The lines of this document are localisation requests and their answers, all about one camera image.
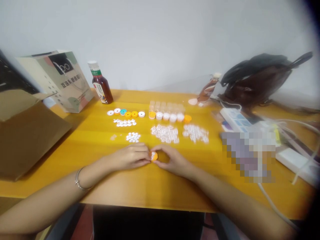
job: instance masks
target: red bottle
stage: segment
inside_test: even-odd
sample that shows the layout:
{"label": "red bottle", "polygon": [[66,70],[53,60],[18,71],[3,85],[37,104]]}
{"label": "red bottle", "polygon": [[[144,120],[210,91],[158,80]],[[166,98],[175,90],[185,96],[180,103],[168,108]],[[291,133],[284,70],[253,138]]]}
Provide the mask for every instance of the red bottle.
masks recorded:
{"label": "red bottle", "polygon": [[113,102],[113,97],[110,91],[108,81],[102,76],[99,64],[97,61],[89,61],[91,73],[93,75],[92,84],[97,91],[97,94],[102,103],[110,104]]}

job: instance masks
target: black bag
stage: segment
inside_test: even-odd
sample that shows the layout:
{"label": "black bag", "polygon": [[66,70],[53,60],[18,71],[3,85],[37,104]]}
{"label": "black bag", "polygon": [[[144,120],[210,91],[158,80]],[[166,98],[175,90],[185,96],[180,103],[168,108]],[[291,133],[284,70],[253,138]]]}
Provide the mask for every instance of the black bag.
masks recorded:
{"label": "black bag", "polygon": [[245,112],[269,100],[287,80],[293,68],[312,58],[312,52],[290,62],[283,55],[260,54],[232,67],[221,80],[227,85],[220,99],[227,103],[240,104]]}

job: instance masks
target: white plastic ring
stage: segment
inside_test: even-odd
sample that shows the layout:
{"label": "white plastic ring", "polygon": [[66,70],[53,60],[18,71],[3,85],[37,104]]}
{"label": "white plastic ring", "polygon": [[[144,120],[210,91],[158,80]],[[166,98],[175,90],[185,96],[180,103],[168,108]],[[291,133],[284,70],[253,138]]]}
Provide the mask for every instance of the white plastic ring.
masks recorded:
{"label": "white plastic ring", "polygon": [[115,114],[119,114],[119,113],[120,113],[120,111],[121,111],[121,109],[120,109],[120,108],[116,108],[116,109],[114,110],[114,113],[115,113]]}
{"label": "white plastic ring", "polygon": [[107,112],[107,114],[108,114],[109,116],[112,116],[112,115],[114,114],[114,111],[110,110],[110,111]]}
{"label": "white plastic ring", "polygon": [[146,114],[144,112],[139,112],[138,115],[139,117],[144,117]]}

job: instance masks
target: orange bottle cap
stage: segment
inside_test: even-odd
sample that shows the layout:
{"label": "orange bottle cap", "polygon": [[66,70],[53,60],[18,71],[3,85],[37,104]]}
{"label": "orange bottle cap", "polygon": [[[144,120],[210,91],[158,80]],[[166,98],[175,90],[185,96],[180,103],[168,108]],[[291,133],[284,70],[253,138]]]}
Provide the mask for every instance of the orange bottle cap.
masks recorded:
{"label": "orange bottle cap", "polygon": [[126,112],[126,113],[124,114],[124,116],[125,116],[126,118],[131,118],[131,112]]}
{"label": "orange bottle cap", "polygon": [[149,118],[150,119],[155,119],[156,113],[155,112],[149,112]]}
{"label": "orange bottle cap", "polygon": [[137,111],[133,111],[133,112],[131,113],[131,115],[132,115],[132,117],[138,117],[138,112],[137,112]]}
{"label": "orange bottle cap", "polygon": [[190,115],[184,115],[184,122],[189,123],[191,121],[192,117]]}
{"label": "orange bottle cap", "polygon": [[158,159],[158,154],[156,152],[150,152],[149,155],[151,157],[151,162]]}

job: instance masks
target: bottle label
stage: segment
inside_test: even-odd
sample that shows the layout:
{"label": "bottle label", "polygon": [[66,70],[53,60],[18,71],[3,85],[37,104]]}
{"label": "bottle label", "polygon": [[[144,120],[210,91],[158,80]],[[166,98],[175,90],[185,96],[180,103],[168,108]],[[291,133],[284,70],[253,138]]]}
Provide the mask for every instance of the bottle label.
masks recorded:
{"label": "bottle label", "polygon": [[101,70],[91,70],[91,73],[94,77],[102,77]]}
{"label": "bottle label", "polygon": [[104,92],[102,90],[102,87],[99,83],[93,83],[94,88],[96,89],[96,92],[101,100],[102,103],[107,103],[106,102],[106,96],[104,95]]}

